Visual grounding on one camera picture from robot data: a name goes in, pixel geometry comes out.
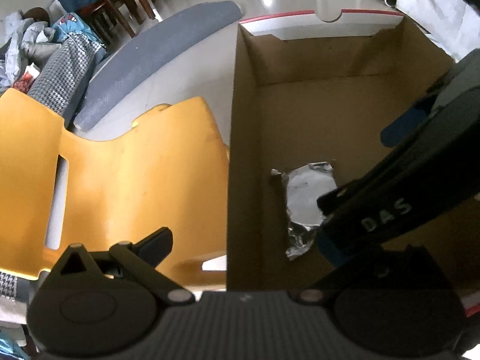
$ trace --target glossy floor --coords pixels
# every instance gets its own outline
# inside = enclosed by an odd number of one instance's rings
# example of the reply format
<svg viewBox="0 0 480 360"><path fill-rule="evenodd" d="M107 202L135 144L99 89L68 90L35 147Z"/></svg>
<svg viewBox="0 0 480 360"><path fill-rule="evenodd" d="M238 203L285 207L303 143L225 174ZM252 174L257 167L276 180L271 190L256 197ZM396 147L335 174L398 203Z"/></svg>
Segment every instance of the glossy floor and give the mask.
<svg viewBox="0 0 480 360"><path fill-rule="evenodd" d="M194 4L222 0L157 0L161 20ZM242 7L244 18L271 13L313 9L325 20L336 19L343 8L389 9L383 0L232 0ZM137 31L157 24L146 20ZM118 137L131 128L138 115L157 104L175 104L193 96L203 96L217 120L223 140L230 140L230 112L235 62L237 24L216 32L159 69L119 104L92 130L78 132L92 140ZM128 42L122 35L117 47Z"/></svg>

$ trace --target open cardboard box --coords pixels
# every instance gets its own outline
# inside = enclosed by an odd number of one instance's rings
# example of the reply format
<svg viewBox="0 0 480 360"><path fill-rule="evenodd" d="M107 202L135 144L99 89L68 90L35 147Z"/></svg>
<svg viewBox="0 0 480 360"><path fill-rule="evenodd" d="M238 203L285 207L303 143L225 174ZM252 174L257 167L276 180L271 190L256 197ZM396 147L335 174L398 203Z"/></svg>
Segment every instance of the open cardboard box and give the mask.
<svg viewBox="0 0 480 360"><path fill-rule="evenodd" d="M301 12L239 25L229 290L302 288L333 269L316 246L292 262L285 256L285 204L271 169L328 161L337 185L361 178L390 152L380 143L381 130L452 64L408 17L393 13L344 11L324 23ZM384 247L425 245L461 289L480 277L478 223L480 203L472 199Z"/></svg>

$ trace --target crumpled foil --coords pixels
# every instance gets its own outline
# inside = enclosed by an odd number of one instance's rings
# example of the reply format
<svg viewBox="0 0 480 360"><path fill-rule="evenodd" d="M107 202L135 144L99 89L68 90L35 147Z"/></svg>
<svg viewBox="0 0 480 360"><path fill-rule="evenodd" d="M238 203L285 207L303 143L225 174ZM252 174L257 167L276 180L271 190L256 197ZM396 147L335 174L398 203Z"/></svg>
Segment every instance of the crumpled foil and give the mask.
<svg viewBox="0 0 480 360"><path fill-rule="evenodd" d="M309 163L289 173L272 169L271 174L281 176L285 188L289 216L286 256L290 260L305 254L314 244L317 230L325 219L317 199L337 188L332 171L328 162Z"/></svg>

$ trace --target yellow chair backrest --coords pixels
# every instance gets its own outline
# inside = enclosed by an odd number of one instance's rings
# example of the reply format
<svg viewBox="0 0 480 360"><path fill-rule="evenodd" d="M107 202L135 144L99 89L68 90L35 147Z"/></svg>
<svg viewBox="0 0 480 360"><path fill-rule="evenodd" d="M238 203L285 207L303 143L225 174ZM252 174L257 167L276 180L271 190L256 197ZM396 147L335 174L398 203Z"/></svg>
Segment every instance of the yellow chair backrest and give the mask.
<svg viewBox="0 0 480 360"><path fill-rule="evenodd" d="M16 90L0 97L0 270L36 279L65 248L105 251L162 226L172 253L159 271L185 286L221 285L203 261L225 254L228 159L204 99L159 105L121 137L95 142ZM61 244L44 246L58 156L68 162Z"/></svg>

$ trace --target houndstooth fabric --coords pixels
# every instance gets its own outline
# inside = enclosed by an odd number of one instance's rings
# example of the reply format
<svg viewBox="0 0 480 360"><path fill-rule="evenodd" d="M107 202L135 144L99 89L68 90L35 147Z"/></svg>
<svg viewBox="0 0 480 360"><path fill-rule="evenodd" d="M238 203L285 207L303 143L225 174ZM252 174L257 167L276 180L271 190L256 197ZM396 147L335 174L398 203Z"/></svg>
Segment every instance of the houndstooth fabric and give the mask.
<svg viewBox="0 0 480 360"><path fill-rule="evenodd" d="M71 33L47 61L28 95L59 115L67 108L78 84L102 45L80 33Z"/></svg>
<svg viewBox="0 0 480 360"><path fill-rule="evenodd" d="M17 295L17 278L11 274L0 272L0 296L15 299Z"/></svg>

